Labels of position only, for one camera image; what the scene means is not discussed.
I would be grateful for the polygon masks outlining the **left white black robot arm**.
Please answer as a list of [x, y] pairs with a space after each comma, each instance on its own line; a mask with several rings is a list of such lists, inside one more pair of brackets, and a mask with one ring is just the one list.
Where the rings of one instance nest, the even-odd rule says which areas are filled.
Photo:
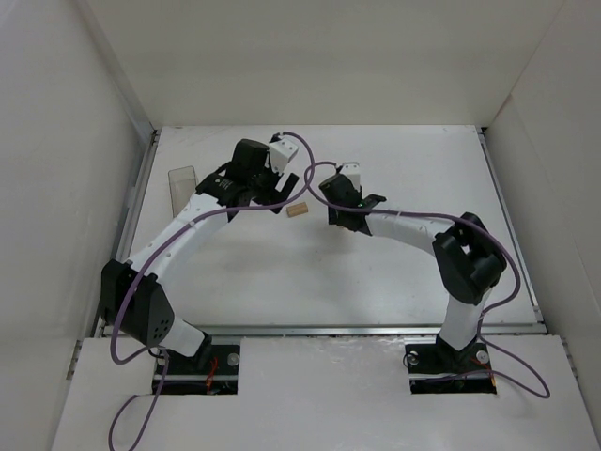
[[299, 181], [285, 168], [299, 148], [282, 135], [237, 142], [231, 160], [208, 174], [172, 222], [135, 255], [101, 271], [100, 317], [146, 349], [167, 350], [200, 370], [209, 334], [178, 317], [168, 299], [177, 272], [236, 214], [257, 204], [277, 213]]

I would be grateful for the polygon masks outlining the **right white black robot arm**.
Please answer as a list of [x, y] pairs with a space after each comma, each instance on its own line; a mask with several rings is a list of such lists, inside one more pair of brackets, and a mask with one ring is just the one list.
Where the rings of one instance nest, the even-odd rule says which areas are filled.
[[473, 362], [482, 346], [477, 342], [478, 323], [485, 301], [507, 267], [499, 247], [474, 230], [480, 218], [464, 213], [459, 222], [446, 226], [436, 219], [378, 214], [386, 198], [362, 197], [351, 178], [338, 173], [319, 184], [328, 203], [328, 221], [364, 235], [399, 241], [432, 256], [443, 286], [449, 294], [446, 314], [436, 341], [406, 346], [406, 363], [413, 374], [466, 373], [478, 367]]

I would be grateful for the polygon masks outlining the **clear plastic box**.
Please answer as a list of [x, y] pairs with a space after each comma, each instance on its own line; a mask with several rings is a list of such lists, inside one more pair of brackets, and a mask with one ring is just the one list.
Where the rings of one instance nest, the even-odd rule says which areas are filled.
[[173, 217], [177, 217], [195, 193], [198, 178], [193, 166], [183, 166], [168, 172]]

